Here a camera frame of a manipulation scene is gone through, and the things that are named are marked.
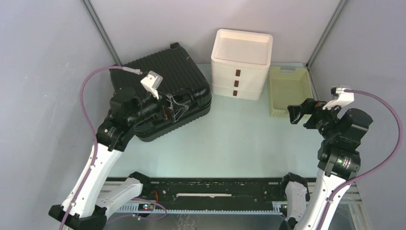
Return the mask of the black ribbed hard-shell suitcase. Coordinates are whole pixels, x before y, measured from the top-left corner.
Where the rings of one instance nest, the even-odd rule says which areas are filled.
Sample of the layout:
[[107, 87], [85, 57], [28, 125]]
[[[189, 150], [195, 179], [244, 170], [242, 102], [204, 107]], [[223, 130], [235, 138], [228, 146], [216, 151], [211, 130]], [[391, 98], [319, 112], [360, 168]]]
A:
[[[178, 122], [171, 122], [169, 119], [169, 107], [172, 106], [167, 104], [166, 123], [144, 123], [147, 119], [144, 100], [153, 95], [144, 89], [140, 81], [150, 71], [163, 77], [158, 93], [164, 102], [168, 102], [165, 94], [170, 93], [178, 102], [190, 107]], [[118, 147], [125, 146], [133, 137], [151, 142], [206, 115], [211, 108], [212, 95], [208, 80], [178, 43], [126, 63], [122, 69], [112, 69], [110, 77], [114, 94], [110, 100], [108, 115], [97, 135], [99, 138], [103, 135], [112, 138]]]

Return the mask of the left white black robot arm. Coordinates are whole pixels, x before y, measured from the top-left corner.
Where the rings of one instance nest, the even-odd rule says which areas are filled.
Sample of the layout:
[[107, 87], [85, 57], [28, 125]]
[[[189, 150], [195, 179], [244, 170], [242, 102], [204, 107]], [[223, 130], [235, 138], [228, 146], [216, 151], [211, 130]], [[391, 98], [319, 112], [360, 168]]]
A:
[[92, 129], [94, 143], [77, 183], [62, 204], [50, 208], [49, 216], [60, 222], [62, 230], [101, 230], [127, 201], [147, 199], [152, 193], [150, 178], [138, 172], [107, 195], [99, 194], [133, 137], [152, 141], [190, 122], [198, 107], [189, 89], [162, 92], [148, 88], [143, 97], [132, 87], [115, 91], [106, 119]]

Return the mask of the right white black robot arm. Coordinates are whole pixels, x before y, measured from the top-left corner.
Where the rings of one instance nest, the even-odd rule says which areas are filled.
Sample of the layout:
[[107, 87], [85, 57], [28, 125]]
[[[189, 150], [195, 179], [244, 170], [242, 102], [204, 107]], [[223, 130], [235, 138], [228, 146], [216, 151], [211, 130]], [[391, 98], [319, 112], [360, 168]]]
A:
[[361, 139], [368, 132], [373, 119], [364, 111], [351, 108], [338, 118], [341, 106], [324, 109], [324, 101], [305, 99], [300, 105], [289, 105], [291, 124], [297, 124], [304, 115], [310, 115], [303, 125], [316, 129], [323, 137], [317, 152], [316, 185], [310, 199], [306, 199], [306, 181], [294, 173], [283, 177], [279, 196], [288, 201], [287, 216], [281, 230], [327, 230], [336, 209], [350, 188], [341, 184], [356, 177], [361, 158], [357, 151]]

